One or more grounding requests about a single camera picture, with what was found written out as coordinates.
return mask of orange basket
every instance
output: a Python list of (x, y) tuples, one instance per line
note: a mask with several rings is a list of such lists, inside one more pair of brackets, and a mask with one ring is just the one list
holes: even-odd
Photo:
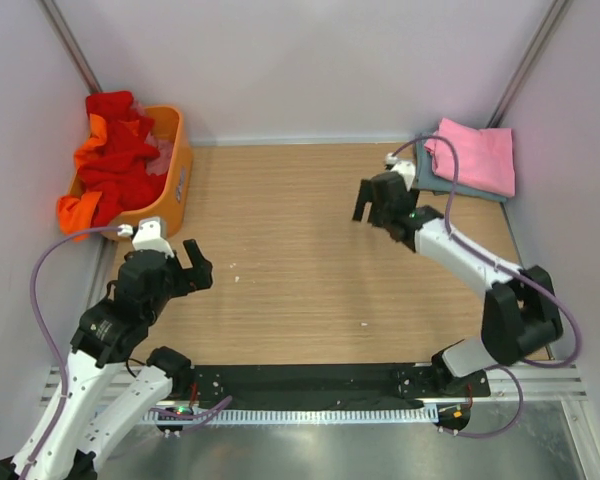
[[(184, 119), (180, 110), (168, 105), (144, 108), (146, 115), (155, 120), (151, 133), (156, 138), (173, 142), (173, 156), (167, 172), (167, 180), (162, 195), (155, 202), (139, 210), (122, 212), (109, 225), (126, 223), (137, 227), (140, 220), (149, 217), (161, 217), (167, 223), (167, 236), (171, 237), (182, 227), (189, 178), (191, 177), (193, 151), (187, 140)], [(82, 181), (78, 178), (77, 173), (74, 173), (69, 187), (69, 195), (79, 197), (83, 192)], [(106, 232), (103, 235), (114, 241), (128, 240), (128, 238), (118, 237), (115, 232)]]

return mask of red cloth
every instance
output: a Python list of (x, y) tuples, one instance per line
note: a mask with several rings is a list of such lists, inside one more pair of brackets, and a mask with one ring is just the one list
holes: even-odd
[[(92, 227), (108, 225), (121, 212), (149, 206), (164, 190), (166, 174), (149, 175), (146, 171), (146, 162), (160, 156), (157, 148), (145, 144), (154, 121), (138, 114), (132, 104), (131, 92), (96, 93), (86, 100), (92, 141), (87, 141), (74, 158), (84, 193), (101, 192)], [(106, 126), (106, 131), (93, 131), (96, 125), (100, 130)], [(62, 223), (65, 233), (70, 233), (64, 228), (69, 222), (65, 219), (65, 225)]]

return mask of label on basket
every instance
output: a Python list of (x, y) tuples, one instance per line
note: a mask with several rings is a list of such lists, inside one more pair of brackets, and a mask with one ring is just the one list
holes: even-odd
[(180, 179), (178, 180), (178, 186), (176, 187), (176, 200), (178, 201), (178, 203), (182, 201), (182, 189), (184, 187), (184, 180), (187, 177), (186, 173), (187, 169), (182, 167), (180, 169)]

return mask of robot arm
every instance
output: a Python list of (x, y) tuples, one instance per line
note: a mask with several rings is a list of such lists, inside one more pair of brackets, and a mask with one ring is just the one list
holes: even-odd
[[(84, 312), (67, 358), (68, 393), (59, 386), (25, 446), (0, 461), (0, 480), (83, 480), (95, 478), (114, 447), (137, 421), (170, 393), (183, 394), (193, 383), (191, 361), (171, 349), (155, 350), (136, 381), (94, 419), (104, 391), (124, 367), (134, 348), (148, 335), (167, 302), (210, 288), (212, 265), (194, 240), (184, 242), (191, 268), (183, 268), (164, 238), (159, 218), (140, 222), (133, 235), (135, 251), (125, 256), (115, 287)], [(58, 405), (64, 403), (58, 414)], [(49, 425), (53, 428), (44, 438)], [(43, 448), (35, 461), (36, 445)]]
[(507, 275), (524, 275), (553, 292), (549, 274), (540, 267), (523, 269), (507, 262), (453, 229), (496, 266), (488, 265), (452, 238), (444, 216), (431, 206), (417, 207), (419, 191), (411, 188), (415, 167), (408, 160), (387, 157), (388, 170), (362, 180), (353, 220), (361, 221), (371, 203), (369, 223), (384, 228), (411, 251), (435, 260), (484, 299), (479, 336), (462, 340), (432, 358), (442, 391), (452, 391), (468, 375), (496, 364), (512, 365), (562, 336), (558, 309), (535, 290)]

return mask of orange cloth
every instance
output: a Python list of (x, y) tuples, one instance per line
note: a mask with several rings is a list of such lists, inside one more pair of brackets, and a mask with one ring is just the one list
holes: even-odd
[(56, 214), (64, 233), (108, 225), (121, 212), (144, 208), (162, 193), (166, 174), (146, 172), (146, 162), (160, 155), (144, 143), (153, 119), (139, 115), (132, 104), (130, 92), (87, 97), (91, 136), (74, 154), (84, 193), (58, 200)]

